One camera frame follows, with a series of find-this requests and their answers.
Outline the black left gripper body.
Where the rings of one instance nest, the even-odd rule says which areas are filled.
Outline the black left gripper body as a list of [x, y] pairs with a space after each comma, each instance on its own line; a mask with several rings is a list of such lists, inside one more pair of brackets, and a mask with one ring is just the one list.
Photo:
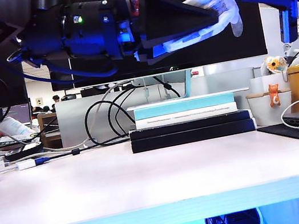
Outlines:
[[154, 58], [155, 47], [147, 41], [144, 3], [145, 0], [100, 0], [106, 52], [112, 60], [130, 56], [136, 61]]

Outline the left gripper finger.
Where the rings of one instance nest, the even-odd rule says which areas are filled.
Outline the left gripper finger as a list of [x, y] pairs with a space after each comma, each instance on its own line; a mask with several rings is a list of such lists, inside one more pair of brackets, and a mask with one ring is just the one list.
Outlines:
[[218, 15], [177, 0], [139, 0], [138, 20], [140, 39], [146, 48], [213, 25]]
[[204, 38], [199, 36], [198, 32], [193, 32], [169, 41], [159, 43], [155, 46], [143, 47], [142, 43], [134, 43], [132, 45], [132, 52], [136, 61], [153, 65], [171, 55], [175, 51], [194, 45], [203, 40]]

